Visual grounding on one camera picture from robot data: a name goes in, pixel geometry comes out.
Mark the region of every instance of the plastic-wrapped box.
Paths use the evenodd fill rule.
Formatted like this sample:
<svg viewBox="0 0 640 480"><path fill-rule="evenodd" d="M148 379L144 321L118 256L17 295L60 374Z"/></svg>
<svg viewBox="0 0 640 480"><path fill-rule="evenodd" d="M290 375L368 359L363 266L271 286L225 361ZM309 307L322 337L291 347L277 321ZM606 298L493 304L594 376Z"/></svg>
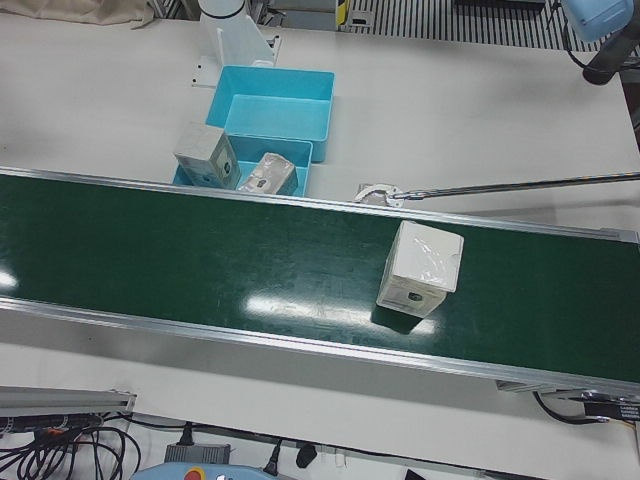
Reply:
<svg viewBox="0 0 640 480"><path fill-rule="evenodd" d="M277 153L265 153L238 190L271 195L291 195L296 188L298 188L298 177L295 165Z"/></svg>
<svg viewBox="0 0 640 480"><path fill-rule="evenodd" d="M463 245L460 235L403 221L376 303L424 318L456 291Z"/></svg>

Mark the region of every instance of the table surface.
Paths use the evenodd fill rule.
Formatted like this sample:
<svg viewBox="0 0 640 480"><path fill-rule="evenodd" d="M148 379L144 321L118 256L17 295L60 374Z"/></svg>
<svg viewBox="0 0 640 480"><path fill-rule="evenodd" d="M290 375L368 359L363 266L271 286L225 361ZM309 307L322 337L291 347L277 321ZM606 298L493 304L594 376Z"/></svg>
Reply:
<svg viewBox="0 0 640 480"><path fill-rule="evenodd" d="M280 66L337 75L327 160L312 167L310 196L345 200L371 181L406 189L638 168L619 83L584 84L560 52L280 33ZM190 86L195 24L131 31L1 15L0 40L0 164L170 180L181 129L204 119L212 98ZM638 193L606 185L418 206L640 230ZM3 371L6 384L120 388L149 413L543 478L638 475L630 429L554 423L492 382L3 322L0 361L20 364Z"/></svg>

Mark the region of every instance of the white box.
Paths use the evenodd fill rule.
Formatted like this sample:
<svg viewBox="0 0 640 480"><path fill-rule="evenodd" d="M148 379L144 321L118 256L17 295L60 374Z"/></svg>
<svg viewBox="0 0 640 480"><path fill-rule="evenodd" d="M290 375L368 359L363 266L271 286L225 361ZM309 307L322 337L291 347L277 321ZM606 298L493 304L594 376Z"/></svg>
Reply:
<svg viewBox="0 0 640 480"><path fill-rule="evenodd" d="M194 185L234 190L240 181L240 166L222 128L190 122L173 154Z"/></svg>
<svg viewBox="0 0 640 480"><path fill-rule="evenodd" d="M424 318L456 291L463 245L460 235L403 221L376 303Z"/></svg>

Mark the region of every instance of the blue tray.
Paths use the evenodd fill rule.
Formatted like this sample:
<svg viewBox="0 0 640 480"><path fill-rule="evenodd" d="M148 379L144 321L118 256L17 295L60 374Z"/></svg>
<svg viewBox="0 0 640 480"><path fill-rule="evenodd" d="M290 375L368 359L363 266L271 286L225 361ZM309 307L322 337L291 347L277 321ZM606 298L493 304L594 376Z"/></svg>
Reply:
<svg viewBox="0 0 640 480"><path fill-rule="evenodd" d="M313 152L311 142L300 142L296 140L283 140L279 138L262 138L242 135L229 135L229 141L236 154L236 159L240 165L240 182L238 186L247 179L249 174L256 167L265 153L278 153L296 166L298 175L298 188L293 192L294 197L304 197L307 190L307 178L309 165ZM181 166L178 165L174 185L193 185L189 177Z"/></svg>
<svg viewBox="0 0 640 480"><path fill-rule="evenodd" d="M230 135L310 141L324 160L333 101L331 72L227 66L206 123Z"/></svg>

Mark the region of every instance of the green conveyor belt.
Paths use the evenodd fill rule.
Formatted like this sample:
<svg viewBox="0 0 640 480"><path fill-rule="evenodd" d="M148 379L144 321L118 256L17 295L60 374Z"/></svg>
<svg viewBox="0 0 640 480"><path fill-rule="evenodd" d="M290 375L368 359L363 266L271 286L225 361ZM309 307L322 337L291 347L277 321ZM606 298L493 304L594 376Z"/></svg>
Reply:
<svg viewBox="0 0 640 480"><path fill-rule="evenodd" d="M375 305L399 223L0 175L0 294L640 383L637 245L431 222L464 254L418 322Z"/></svg>

